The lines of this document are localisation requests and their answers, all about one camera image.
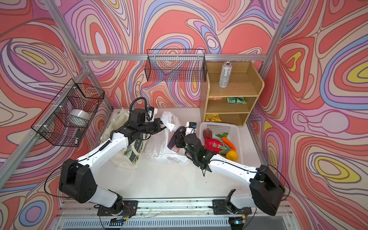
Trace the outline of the cream canvas tote bag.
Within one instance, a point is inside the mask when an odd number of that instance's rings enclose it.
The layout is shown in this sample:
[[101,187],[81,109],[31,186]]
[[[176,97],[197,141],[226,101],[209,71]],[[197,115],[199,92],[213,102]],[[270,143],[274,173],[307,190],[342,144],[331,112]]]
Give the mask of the cream canvas tote bag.
[[[110,139],[110,133],[114,130],[120,129],[127,121],[129,112],[125,109],[114,109],[110,120],[100,137],[100,143],[103,144],[105,141]],[[110,145],[113,146],[112,150],[114,155],[109,159],[116,167],[136,170],[138,164],[142,158],[145,150],[148,135],[142,134],[138,139],[133,141],[131,144],[128,140],[123,137],[122,134],[118,133],[117,137],[112,137]]]

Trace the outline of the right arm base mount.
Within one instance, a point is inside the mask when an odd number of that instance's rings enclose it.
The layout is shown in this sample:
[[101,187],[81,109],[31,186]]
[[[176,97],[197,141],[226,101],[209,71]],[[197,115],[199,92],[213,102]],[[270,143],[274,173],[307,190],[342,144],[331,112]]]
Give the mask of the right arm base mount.
[[212,206],[209,206],[213,210],[215,215],[244,215],[248,216],[252,214],[252,209],[250,207],[237,208],[231,202],[232,195],[236,189],[232,189],[225,199],[214,199],[212,200]]

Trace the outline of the pink dragon fruit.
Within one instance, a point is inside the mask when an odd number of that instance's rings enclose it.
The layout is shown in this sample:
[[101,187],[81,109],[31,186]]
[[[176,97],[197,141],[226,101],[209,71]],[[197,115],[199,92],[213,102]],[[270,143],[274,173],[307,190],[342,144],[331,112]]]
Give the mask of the pink dragon fruit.
[[221,155],[225,155],[231,150],[230,147],[218,139],[205,139],[205,148]]

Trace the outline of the orange snack packet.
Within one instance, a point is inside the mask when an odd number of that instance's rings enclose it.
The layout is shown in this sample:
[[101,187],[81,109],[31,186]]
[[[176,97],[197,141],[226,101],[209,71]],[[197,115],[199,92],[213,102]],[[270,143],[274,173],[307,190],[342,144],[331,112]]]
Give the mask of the orange snack packet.
[[208,98],[209,101],[219,101],[219,100],[222,100],[223,98],[222,97],[211,97],[211,98]]

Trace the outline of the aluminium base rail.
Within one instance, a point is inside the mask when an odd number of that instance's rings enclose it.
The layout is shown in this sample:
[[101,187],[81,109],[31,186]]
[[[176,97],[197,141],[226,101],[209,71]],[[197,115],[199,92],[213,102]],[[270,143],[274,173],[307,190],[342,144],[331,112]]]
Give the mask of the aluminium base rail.
[[[136,200],[138,204],[135,206],[135,216],[133,219],[152,219],[152,218],[212,218],[212,217],[240,217],[245,212],[239,212],[238,214],[223,214],[215,215],[214,209],[209,207],[215,207],[212,200],[224,199],[224,197],[190,197],[190,198],[128,198],[123,199],[126,203],[129,200]],[[92,203],[79,204],[76,201],[66,200],[62,203],[61,208],[55,218],[57,223],[64,221],[65,219],[92,219],[99,220],[98,209],[94,207]],[[119,216],[102,216],[101,220],[122,218],[131,213],[128,208],[124,208],[123,211],[127,214]],[[275,218],[281,217],[286,225],[296,226],[296,217],[291,210],[287,201],[282,201],[275,216],[269,216],[262,212],[259,208],[252,207],[252,213],[248,216],[251,217],[268,217]]]

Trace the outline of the silver drink can right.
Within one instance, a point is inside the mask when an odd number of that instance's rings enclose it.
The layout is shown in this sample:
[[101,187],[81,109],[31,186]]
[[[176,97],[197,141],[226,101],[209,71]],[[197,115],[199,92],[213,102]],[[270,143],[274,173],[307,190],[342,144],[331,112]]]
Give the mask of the silver drink can right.
[[218,85],[221,88],[226,88],[228,86],[233,64],[231,62],[224,62],[221,69],[221,74],[219,77]]

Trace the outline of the wooden shelf unit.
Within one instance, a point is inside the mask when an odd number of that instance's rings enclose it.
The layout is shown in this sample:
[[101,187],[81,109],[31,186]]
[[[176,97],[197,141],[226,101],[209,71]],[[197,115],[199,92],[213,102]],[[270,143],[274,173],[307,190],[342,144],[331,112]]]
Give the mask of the wooden shelf unit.
[[[234,62],[228,86],[219,87],[222,63],[208,62],[206,81],[201,84],[200,116],[205,121],[206,114],[219,114],[223,123],[245,126],[264,88],[264,81],[252,62]],[[219,101],[209,101],[211,97],[222,97]],[[246,104],[228,104],[227,97],[243,97]]]

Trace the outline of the green snack packet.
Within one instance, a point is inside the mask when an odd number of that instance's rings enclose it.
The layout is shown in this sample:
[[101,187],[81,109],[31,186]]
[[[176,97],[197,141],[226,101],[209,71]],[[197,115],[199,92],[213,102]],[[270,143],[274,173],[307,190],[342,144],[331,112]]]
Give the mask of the green snack packet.
[[228,104],[246,104],[246,100],[243,97],[227,97]]

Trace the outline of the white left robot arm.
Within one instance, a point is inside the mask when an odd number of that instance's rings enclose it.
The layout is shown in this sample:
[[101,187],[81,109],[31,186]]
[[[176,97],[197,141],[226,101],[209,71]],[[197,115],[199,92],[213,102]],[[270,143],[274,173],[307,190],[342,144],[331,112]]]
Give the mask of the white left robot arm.
[[124,208],[122,196],[98,186],[94,176],[98,170],[118,152],[128,147],[142,135],[154,135],[166,129],[156,118],[145,123],[127,121],[122,127],[113,130],[110,138],[91,152],[76,160],[67,159],[61,167],[60,192],[79,203],[93,203],[110,209],[117,215]]

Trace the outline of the yellow lemon upper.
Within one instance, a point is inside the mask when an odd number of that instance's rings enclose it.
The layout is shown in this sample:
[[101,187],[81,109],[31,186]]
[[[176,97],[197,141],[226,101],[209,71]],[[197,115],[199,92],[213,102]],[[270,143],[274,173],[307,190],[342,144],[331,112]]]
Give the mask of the yellow lemon upper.
[[231,160],[233,162],[237,161],[239,158],[238,154],[233,150],[230,150],[229,152],[227,152],[225,157],[226,159]]

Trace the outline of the yellow snack packet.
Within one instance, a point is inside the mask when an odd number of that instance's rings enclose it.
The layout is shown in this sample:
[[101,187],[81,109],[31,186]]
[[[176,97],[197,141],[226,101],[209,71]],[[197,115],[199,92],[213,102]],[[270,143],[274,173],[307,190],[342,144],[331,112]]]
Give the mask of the yellow snack packet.
[[222,122],[219,114],[206,114],[205,122]]

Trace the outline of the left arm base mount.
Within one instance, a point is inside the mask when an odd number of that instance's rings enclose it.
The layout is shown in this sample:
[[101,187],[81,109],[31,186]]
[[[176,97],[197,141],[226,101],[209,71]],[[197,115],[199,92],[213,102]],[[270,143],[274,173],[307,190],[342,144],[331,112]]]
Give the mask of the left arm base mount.
[[137,213],[138,204],[137,200],[118,201],[111,208],[105,206],[98,207],[97,215],[100,217],[132,217]]

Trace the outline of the purple eggplant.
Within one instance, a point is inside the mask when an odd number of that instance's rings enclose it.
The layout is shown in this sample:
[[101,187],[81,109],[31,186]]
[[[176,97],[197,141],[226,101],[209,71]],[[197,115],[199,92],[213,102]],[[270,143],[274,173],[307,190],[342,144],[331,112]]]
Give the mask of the purple eggplant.
[[171,150],[173,147],[176,148],[184,148],[186,146],[185,144],[185,136],[186,136],[186,127],[181,126],[179,127],[173,134],[173,136],[171,137],[169,143],[168,143],[168,148]]

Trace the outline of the white plastic grocery bag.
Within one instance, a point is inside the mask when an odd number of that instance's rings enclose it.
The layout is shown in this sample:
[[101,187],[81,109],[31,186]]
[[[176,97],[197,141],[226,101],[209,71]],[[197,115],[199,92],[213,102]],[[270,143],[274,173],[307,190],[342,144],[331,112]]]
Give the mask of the white plastic grocery bag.
[[174,132],[182,126],[179,118],[170,111],[164,111],[160,119],[166,128],[150,137],[144,150],[145,157],[150,161],[161,164],[189,164],[189,159],[184,156],[183,149],[175,147],[172,150],[168,147]]

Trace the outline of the orange carrot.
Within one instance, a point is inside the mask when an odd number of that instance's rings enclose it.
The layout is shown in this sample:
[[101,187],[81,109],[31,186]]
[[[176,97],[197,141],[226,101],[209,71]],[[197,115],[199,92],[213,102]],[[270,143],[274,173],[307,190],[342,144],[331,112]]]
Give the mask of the orange carrot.
[[237,151],[236,147],[227,139],[227,137],[222,137],[222,142],[233,151]]

